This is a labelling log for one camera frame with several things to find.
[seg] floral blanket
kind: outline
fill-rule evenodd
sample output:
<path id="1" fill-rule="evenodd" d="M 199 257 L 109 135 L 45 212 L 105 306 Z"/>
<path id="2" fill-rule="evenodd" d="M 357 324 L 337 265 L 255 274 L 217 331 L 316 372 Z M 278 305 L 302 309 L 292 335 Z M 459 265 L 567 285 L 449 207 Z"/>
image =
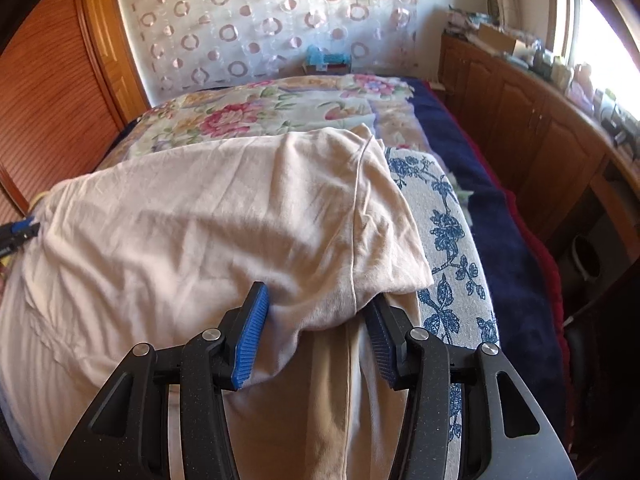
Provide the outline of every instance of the floral blanket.
<path id="1" fill-rule="evenodd" d="M 469 225 L 449 179 L 427 153 L 387 148 L 391 177 L 418 226 L 434 283 L 418 291 L 424 327 L 445 343 L 476 348 L 498 343 L 494 308 Z M 452 384 L 446 479 L 458 477 L 462 391 Z"/>
<path id="2" fill-rule="evenodd" d="M 289 77 L 186 94 L 143 114 L 98 169 L 206 140 L 328 126 L 348 130 L 362 123 L 387 146 L 430 152 L 408 102 L 412 92 L 398 78 L 349 74 Z"/>

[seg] beige fabric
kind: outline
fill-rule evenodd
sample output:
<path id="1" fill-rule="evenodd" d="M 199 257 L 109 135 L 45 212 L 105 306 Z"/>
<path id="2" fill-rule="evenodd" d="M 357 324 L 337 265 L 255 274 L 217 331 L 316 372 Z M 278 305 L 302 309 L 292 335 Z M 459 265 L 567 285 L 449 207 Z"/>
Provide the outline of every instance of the beige fabric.
<path id="1" fill-rule="evenodd" d="M 185 343 L 261 280 L 254 372 L 225 397 L 242 478 L 388 474 L 404 397 L 356 313 L 388 292 L 419 322 L 433 280 L 365 127 L 155 153 L 60 183 L 35 216 L 0 308 L 0 381 L 41 471 L 133 345 Z"/>

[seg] red trim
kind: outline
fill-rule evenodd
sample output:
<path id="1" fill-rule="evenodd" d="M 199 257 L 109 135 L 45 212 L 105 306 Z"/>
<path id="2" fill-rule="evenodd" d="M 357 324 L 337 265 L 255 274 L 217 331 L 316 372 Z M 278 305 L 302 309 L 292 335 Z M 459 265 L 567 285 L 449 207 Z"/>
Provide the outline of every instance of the red trim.
<path id="1" fill-rule="evenodd" d="M 437 98 L 429 83 L 423 82 L 423 84 L 427 87 L 429 92 L 431 92 L 434 97 Z M 504 193 L 507 208 L 509 209 L 511 218 L 513 218 L 513 221 L 518 227 L 523 240 L 538 261 L 538 265 L 542 270 L 542 275 L 545 279 L 546 295 L 551 302 L 551 310 L 554 316 L 554 328 L 556 329 L 556 337 L 558 338 L 558 344 L 560 345 L 560 350 L 562 352 L 562 368 L 564 370 L 564 383 L 566 387 L 566 427 L 564 429 L 564 440 L 566 447 L 574 439 L 574 432 L 571 425 L 571 421 L 574 416 L 574 389 L 569 372 L 569 345 L 564 338 L 564 307 L 562 306 L 562 286 L 560 282 L 560 272 L 558 271 L 558 266 L 556 265 L 556 261 L 553 259 L 553 256 L 551 256 L 545 245 L 536 237 L 535 234 L 531 232 L 525 221 L 522 219 L 522 216 L 520 216 L 518 207 L 516 205 L 516 196 L 514 195 L 514 193 L 502 186 L 502 184 L 500 183 L 500 179 L 498 179 L 498 176 L 494 173 L 494 170 L 486 161 L 484 155 L 480 152 L 480 148 L 475 143 L 475 141 L 471 137 L 469 137 L 465 130 L 462 129 L 456 118 L 449 112 L 449 110 L 447 110 L 444 106 L 443 108 L 462 132 L 463 136 L 466 139 L 466 142 L 468 142 L 469 146 L 471 146 L 476 159 L 478 160 L 478 162 L 480 162 L 482 167 L 484 167 L 484 170 L 489 175 L 489 178 L 494 183 L 494 186 Z"/>

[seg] bright window light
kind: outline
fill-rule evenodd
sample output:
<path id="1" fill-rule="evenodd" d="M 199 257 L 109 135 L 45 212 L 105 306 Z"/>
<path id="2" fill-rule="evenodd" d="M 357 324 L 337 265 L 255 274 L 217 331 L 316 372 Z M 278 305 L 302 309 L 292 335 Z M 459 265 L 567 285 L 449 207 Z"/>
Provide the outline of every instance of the bright window light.
<path id="1" fill-rule="evenodd" d="M 640 119 L 640 72 L 620 38 L 590 0 L 582 0 L 580 4 L 574 60 L 576 64 L 590 64 L 593 87 L 610 88 L 618 104 Z"/>

